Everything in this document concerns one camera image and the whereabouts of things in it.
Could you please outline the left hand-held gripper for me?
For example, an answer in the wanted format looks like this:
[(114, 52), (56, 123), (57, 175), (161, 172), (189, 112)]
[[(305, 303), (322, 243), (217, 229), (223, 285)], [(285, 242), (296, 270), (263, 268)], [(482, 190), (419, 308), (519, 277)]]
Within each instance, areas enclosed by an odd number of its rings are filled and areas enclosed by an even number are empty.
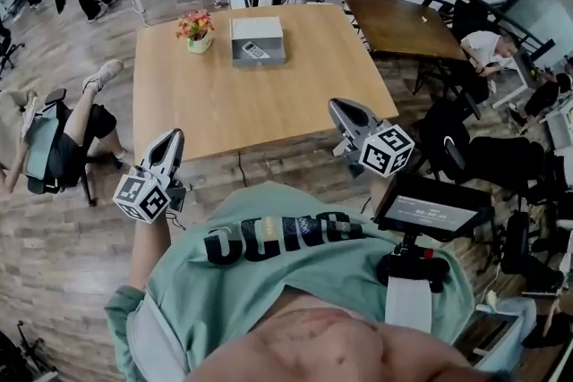
[[(166, 210), (181, 212), (186, 189), (175, 176), (184, 152), (184, 133), (172, 129), (160, 134), (145, 158), (124, 174), (113, 196), (114, 203), (131, 219), (153, 223)], [(150, 161), (160, 161), (154, 166)]]

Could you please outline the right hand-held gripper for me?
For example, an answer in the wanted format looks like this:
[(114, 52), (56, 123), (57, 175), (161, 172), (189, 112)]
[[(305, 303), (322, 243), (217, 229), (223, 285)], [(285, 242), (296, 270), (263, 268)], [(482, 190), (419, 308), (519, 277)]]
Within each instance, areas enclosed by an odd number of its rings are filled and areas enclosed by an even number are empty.
[[(369, 107), (345, 98), (329, 101), (329, 115), (343, 135), (332, 154), (346, 160), (354, 178), (364, 172), (388, 178), (406, 166), (415, 142), (397, 124), (382, 122)], [(352, 137), (348, 128), (355, 127), (366, 129)]]

